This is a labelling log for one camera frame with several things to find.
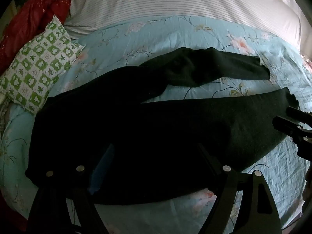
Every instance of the floral bedsheet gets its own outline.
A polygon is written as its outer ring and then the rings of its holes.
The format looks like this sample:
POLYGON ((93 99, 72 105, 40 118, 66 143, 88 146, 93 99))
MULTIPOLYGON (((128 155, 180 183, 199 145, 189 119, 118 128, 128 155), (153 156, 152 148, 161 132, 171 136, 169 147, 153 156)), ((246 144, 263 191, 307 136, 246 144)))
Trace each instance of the floral bedsheet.
MULTIPOLYGON (((76 88, 115 68, 140 65, 179 47, 214 47, 221 51, 259 56, 270 69, 270 80, 221 78, 198 88, 168 86, 161 96, 149 101, 247 96, 287 86, 298 99, 301 110, 312 110, 312 69, 309 61, 303 60, 293 46, 278 36, 248 26, 198 16, 145 17, 98 30, 81 38, 79 43, 86 45, 85 49, 54 85, 50 96, 76 88)), ((93 113, 81 113, 81 116, 96 118, 93 113)), ((7 203, 26 218, 36 193, 36 187, 25 177, 33 123, 31 114, 14 105, 0 147, 1 191, 7 203)), ((47 140, 54 140, 58 136, 66 136, 66 131, 55 131, 55 134, 47 135, 47 140)), ((263 159, 245 170, 250 173, 258 169, 264 174, 282 226, 301 211, 307 168, 307 161, 296 155, 296 146, 286 138, 263 159)), ((241 195, 237 194, 225 233, 233 229, 241 195)), ((96 205, 96 208, 110 233, 195 234, 207 218, 215 199, 216 196, 205 189, 158 203, 96 205)), ((68 201, 68 207, 73 221, 77 223, 71 201, 68 201)))

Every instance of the mattress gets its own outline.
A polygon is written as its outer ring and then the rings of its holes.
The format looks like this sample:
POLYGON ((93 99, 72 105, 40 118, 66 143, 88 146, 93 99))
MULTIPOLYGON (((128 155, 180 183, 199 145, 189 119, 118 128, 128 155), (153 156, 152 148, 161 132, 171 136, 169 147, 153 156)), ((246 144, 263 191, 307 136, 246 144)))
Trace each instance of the mattress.
MULTIPOLYGON (((214 47, 220 51, 257 55, 261 63, 269 68, 270 80, 221 78, 197 88, 168 86, 162 95, 149 101, 246 96, 286 86, 296 96, 301 110, 312 110, 312 75, 299 52, 280 37, 249 26, 200 16, 143 17, 99 29, 80 38, 79 43, 86 45, 85 49, 53 86, 49 96, 76 88, 113 69, 140 65, 179 47, 214 47)), ((96 119, 98 115, 102 114, 81 113, 77 119, 96 119)), ((13 105, 0 147, 2 194, 8 205, 26 218, 37 191, 25 176, 33 124, 34 117, 30 113, 13 105)), ((60 128, 54 134, 47 134, 47 143, 59 136, 66 136, 66 130, 60 128)), ((287 137, 244 171, 251 173, 258 169, 263 173, 277 205, 282 226, 286 226, 301 212, 303 204, 302 192, 308 162, 299 158, 296 151, 296 145, 287 137)), ((225 233, 233 230, 241 195, 237 194, 225 233)), ((212 192, 204 189, 168 201, 128 206, 96 205, 96 208, 110 233, 195 234, 207 218, 215 199, 212 192)), ((72 221, 78 223, 70 200, 68 208, 72 221)))
POLYGON ((65 28, 79 38, 120 21, 156 15, 198 15, 278 35, 300 48, 299 17, 282 0, 72 0, 65 28))

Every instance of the black garment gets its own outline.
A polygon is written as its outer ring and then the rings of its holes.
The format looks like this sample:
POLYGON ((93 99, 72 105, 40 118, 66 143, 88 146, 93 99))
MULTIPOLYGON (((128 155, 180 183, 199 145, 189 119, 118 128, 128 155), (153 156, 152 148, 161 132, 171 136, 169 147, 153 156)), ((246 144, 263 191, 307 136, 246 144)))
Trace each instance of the black garment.
POLYGON ((285 116, 288 106, 298 108, 287 88, 248 97, 141 103, 159 96, 168 84, 195 87, 221 76, 269 79, 259 61, 213 48, 180 48, 50 97, 35 118, 26 176, 40 186, 52 170, 58 184, 66 185, 70 173, 79 165, 90 166, 90 157, 108 141, 119 143, 98 197, 102 203, 155 201, 176 196, 179 187, 179 195, 205 187, 205 170, 188 141, 201 141, 221 163, 243 170, 285 138, 271 123, 273 117, 285 116), (55 137, 47 144, 51 134, 55 137), (172 187, 162 185, 168 177, 172 187), (153 198, 152 190, 159 191, 153 198))

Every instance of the patterned pillowcase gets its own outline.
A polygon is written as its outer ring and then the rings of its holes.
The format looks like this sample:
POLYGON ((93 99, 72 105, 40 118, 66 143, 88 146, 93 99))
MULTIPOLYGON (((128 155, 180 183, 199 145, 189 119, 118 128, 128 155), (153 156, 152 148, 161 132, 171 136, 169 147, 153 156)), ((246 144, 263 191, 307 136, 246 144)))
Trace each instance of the patterned pillowcase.
POLYGON ((0 92, 36 114, 60 76, 85 46, 72 43, 54 15, 45 31, 25 44, 0 77, 0 92))

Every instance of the red blanket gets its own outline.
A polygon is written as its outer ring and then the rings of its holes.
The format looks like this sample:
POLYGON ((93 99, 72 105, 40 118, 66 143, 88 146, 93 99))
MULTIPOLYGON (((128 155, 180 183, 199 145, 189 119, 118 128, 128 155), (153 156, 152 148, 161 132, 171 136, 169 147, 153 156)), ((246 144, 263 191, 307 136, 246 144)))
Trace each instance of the red blanket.
POLYGON ((0 222, 6 221, 15 228, 26 231, 27 220, 16 211, 13 211, 5 202, 0 191, 0 222))
POLYGON ((4 31, 0 43, 0 75, 22 47, 44 31, 53 15, 64 24, 70 6, 71 0, 28 0, 4 31))

